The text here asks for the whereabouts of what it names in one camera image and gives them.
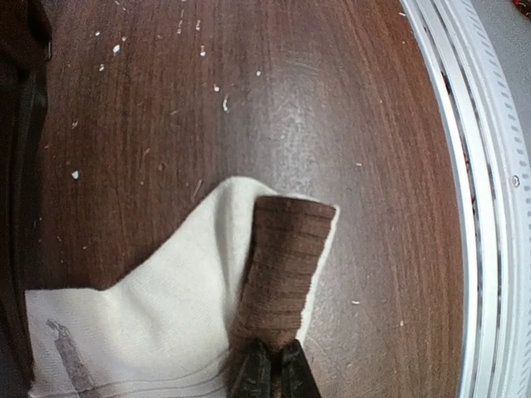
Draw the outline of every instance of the wood grain surface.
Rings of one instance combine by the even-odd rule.
[[[455,188],[398,0],[47,7],[41,264],[28,287],[107,288],[221,180],[252,176],[341,206],[306,348],[323,396],[455,396]]]

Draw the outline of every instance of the crumb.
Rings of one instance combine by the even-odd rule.
[[[199,193],[199,189],[201,189],[201,185],[202,185],[202,179],[199,178],[199,180],[197,181],[196,189],[193,190],[192,201],[196,200],[196,196]]]

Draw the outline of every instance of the printed logo on sock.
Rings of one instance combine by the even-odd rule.
[[[56,349],[61,355],[63,366],[76,389],[77,395],[80,398],[103,398],[96,390],[95,383],[92,381],[86,365],[81,360],[76,342],[74,342],[68,328],[51,319],[48,319],[46,325],[57,333],[55,339]]]

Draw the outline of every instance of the white plastic rim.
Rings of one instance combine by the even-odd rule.
[[[513,98],[473,2],[401,1],[436,93],[460,209],[465,297],[456,394],[524,398],[531,395],[531,170]]]

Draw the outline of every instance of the brown sock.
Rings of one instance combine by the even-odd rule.
[[[232,366],[257,338],[273,357],[295,338],[334,215],[333,207],[314,201],[257,199],[250,263],[231,330]]]

